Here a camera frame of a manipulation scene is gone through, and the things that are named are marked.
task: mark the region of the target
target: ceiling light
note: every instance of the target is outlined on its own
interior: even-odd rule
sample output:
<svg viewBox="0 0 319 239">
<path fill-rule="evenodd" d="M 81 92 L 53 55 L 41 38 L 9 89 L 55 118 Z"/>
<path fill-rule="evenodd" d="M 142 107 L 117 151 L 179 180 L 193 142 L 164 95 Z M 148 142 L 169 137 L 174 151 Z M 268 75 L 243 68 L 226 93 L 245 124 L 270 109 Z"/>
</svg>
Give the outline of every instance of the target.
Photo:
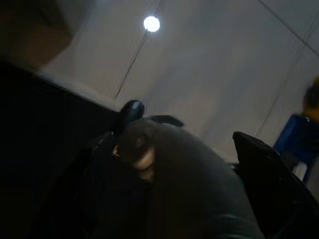
<svg viewBox="0 0 319 239">
<path fill-rule="evenodd" d="M 160 28 L 160 21 L 154 16 L 148 16 L 144 20 L 144 27 L 150 32 L 158 31 Z"/>
</svg>

